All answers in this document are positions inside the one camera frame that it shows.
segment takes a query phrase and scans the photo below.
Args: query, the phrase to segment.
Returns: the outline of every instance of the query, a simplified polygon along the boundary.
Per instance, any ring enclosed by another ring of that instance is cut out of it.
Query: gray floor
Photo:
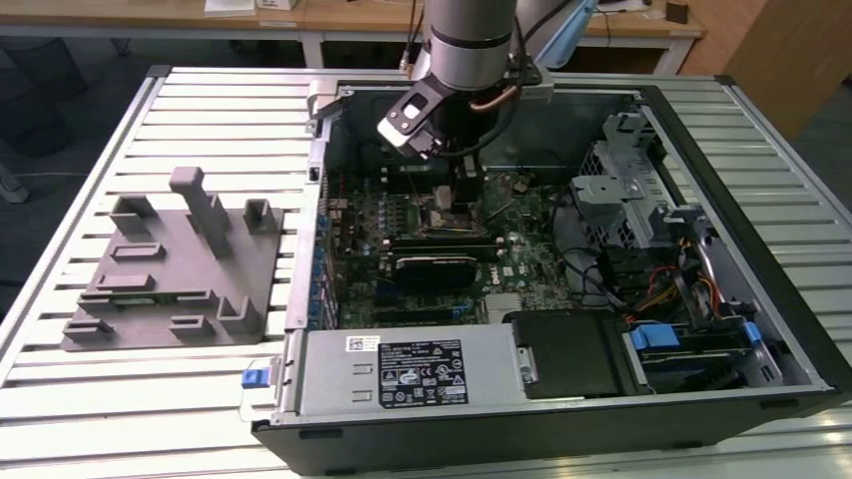
[[[19,181],[31,193],[27,203],[9,206],[0,200],[0,318],[17,294],[17,288],[9,284],[22,282],[29,274],[149,66],[298,66],[302,61],[294,45],[269,50],[249,43],[243,45],[245,50],[237,52],[223,41],[137,40],[130,44],[127,57],[115,55],[107,40],[74,39],[67,41],[67,46],[89,85],[85,94],[58,105],[74,134],[73,145],[55,155],[29,159],[17,156],[0,143],[0,162],[14,174],[78,175],[22,177]],[[369,58],[354,55],[345,53],[339,66],[346,66],[349,61],[381,63],[377,60],[381,54],[374,51],[367,52]],[[0,54],[0,68],[7,67],[7,60]],[[849,208],[850,133],[852,89],[845,87],[826,103],[794,147]]]

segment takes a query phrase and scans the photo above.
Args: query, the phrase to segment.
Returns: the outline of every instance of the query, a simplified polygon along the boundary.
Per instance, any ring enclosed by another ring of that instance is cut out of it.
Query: warning label
[[[383,409],[466,404],[459,340],[381,343],[378,369]]]

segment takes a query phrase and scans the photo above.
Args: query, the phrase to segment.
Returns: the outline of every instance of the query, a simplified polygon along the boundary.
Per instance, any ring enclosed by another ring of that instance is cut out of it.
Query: black cable
[[[519,29],[519,21],[517,20],[517,17],[514,17],[514,29],[517,30],[517,50],[518,50],[517,65],[518,65],[519,71],[517,73],[517,81],[514,83],[514,86],[517,87],[517,91],[514,92],[514,95],[511,96],[510,104],[507,105],[507,110],[499,116],[499,119],[494,127],[478,139],[478,142],[471,147],[458,150],[457,152],[437,153],[435,155],[437,158],[447,160],[447,159],[463,158],[467,155],[475,154],[483,147],[490,145],[493,140],[495,140],[495,138],[502,134],[502,132],[510,125],[510,121],[513,120],[514,114],[517,113],[517,106],[519,105],[519,94],[522,93],[522,72],[525,71],[525,68],[526,68],[526,47],[522,41],[519,41],[519,39],[522,38],[522,30]]]
[[[546,14],[539,18],[539,20],[537,22],[534,22],[534,24],[531,25],[531,27],[526,31],[526,34],[522,36],[522,43],[523,44],[529,42],[529,39],[537,33],[537,31],[541,29],[543,24],[551,20],[551,18],[555,16],[555,14],[563,9],[563,7],[566,7],[570,4],[571,1],[573,0],[563,0],[558,5],[555,5],[553,7],[553,9],[549,12],[546,12]]]
[[[417,14],[417,0],[411,0],[411,15],[409,17],[409,35],[405,41],[405,51],[411,47],[411,43],[414,42],[414,15]]]
[[[597,13],[602,15],[602,22],[606,25],[606,48],[611,45],[611,30],[609,30],[609,13],[599,10],[599,8],[594,7]]]
[[[417,27],[414,28],[414,33],[411,34],[411,46],[414,45],[414,40],[417,39],[417,33],[423,29],[423,16],[426,15],[426,5],[421,8],[421,17],[417,19]]]

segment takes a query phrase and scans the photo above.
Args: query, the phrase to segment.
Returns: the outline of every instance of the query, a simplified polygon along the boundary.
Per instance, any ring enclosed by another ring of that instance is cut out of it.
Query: aluminum extrusion table
[[[389,72],[174,68],[145,79],[91,175],[0,327],[0,468],[18,477],[239,477],[295,474],[255,442],[239,375],[281,352],[303,171],[309,84]],[[852,217],[735,87],[711,78],[561,76],[655,84],[754,222],[833,339],[852,357]],[[117,195],[167,193],[175,166],[207,173],[226,208],[266,198],[286,211],[266,337],[251,346],[67,353],[75,299],[105,250]],[[685,180],[674,171],[674,180]],[[271,407],[263,392],[249,401]],[[718,445],[465,466],[378,477],[849,477],[852,412],[766,424]]]

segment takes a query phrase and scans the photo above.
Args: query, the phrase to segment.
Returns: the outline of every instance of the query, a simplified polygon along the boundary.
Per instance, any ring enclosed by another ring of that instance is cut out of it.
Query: metal bracket
[[[341,109],[337,89],[337,80],[329,79],[314,80],[307,86],[307,116],[314,124],[313,130],[307,128],[309,133],[315,131],[318,121]]]
[[[671,226],[687,227],[701,217],[703,217],[701,207],[657,207],[647,218],[653,229],[653,240],[669,240],[667,230]]]

